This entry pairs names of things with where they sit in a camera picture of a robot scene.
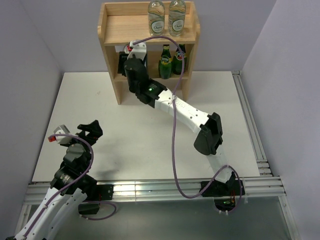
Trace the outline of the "silver blue can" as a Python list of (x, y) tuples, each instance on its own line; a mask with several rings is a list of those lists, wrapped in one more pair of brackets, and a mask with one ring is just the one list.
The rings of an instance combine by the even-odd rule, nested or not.
[(129, 45), (126, 45), (123, 51), (128, 55), (132, 51), (132, 48)]

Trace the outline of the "green Perrier bottle yellow label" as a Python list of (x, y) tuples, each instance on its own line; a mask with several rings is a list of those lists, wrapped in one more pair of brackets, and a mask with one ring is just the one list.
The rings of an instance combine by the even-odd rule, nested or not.
[(158, 74), (161, 79), (169, 79), (172, 73), (172, 57), (170, 45), (164, 44), (162, 53), (158, 62)]

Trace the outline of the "green Perrier bottle red label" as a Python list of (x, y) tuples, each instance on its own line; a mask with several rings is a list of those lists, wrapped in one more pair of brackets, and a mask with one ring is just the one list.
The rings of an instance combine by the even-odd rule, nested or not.
[(186, 45), (179, 44), (181, 51), (177, 48), (175, 54), (172, 58), (172, 73), (175, 75), (180, 75), (183, 67), (184, 60), (184, 71), (187, 69), (187, 53), (186, 53)]

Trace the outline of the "clear glass bottle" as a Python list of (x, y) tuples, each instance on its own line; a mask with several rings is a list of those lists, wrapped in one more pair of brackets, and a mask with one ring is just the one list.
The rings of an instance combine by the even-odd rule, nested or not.
[(186, 17), (186, 3), (184, 0), (172, 0), (169, 4), (168, 31), (173, 37), (183, 32)]
[(165, 6), (161, 0), (151, 0), (147, 9), (148, 30), (151, 36), (161, 36), (165, 31)]

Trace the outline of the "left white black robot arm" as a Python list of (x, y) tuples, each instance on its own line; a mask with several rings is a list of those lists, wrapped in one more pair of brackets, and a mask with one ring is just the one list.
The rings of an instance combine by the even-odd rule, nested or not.
[(59, 169), (54, 174), (47, 193), (35, 215), (12, 240), (46, 240), (53, 231), (50, 224), (68, 208), (78, 206), (82, 201), (96, 197), (97, 181), (88, 175), (94, 161), (92, 146), (103, 135), (98, 120), (89, 124), (80, 124), (80, 131), (72, 135), (62, 124), (48, 137), (49, 142), (57, 142), (66, 147)]

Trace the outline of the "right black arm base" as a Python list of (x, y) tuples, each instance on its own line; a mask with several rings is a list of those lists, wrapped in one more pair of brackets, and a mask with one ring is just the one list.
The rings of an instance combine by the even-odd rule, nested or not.
[(239, 180), (235, 173), (231, 173), (229, 181), (226, 183), (214, 180), (210, 186), (201, 194), (202, 197), (221, 198), (214, 200), (215, 207), (219, 211), (231, 211), (236, 207), (236, 197), (245, 195), (245, 188), (242, 180)]

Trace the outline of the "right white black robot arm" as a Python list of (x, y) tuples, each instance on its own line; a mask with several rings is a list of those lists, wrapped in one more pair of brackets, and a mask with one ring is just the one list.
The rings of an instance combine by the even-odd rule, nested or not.
[(149, 78), (143, 60), (129, 57), (123, 51), (119, 54), (118, 72), (127, 78), (129, 91), (144, 104), (161, 110), (180, 121), (197, 134), (194, 148), (207, 156), (212, 170), (217, 173), (216, 189), (222, 195), (229, 194), (233, 188), (232, 170), (226, 166), (221, 117), (217, 113), (206, 113), (175, 96), (171, 90), (160, 82)]

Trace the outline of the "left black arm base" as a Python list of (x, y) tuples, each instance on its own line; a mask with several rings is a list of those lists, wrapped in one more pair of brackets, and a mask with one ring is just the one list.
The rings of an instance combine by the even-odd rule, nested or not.
[(100, 203), (88, 203), (109, 201), (113, 197), (114, 186), (112, 184), (98, 184), (93, 192), (78, 206), (80, 215), (96, 215), (100, 209)]

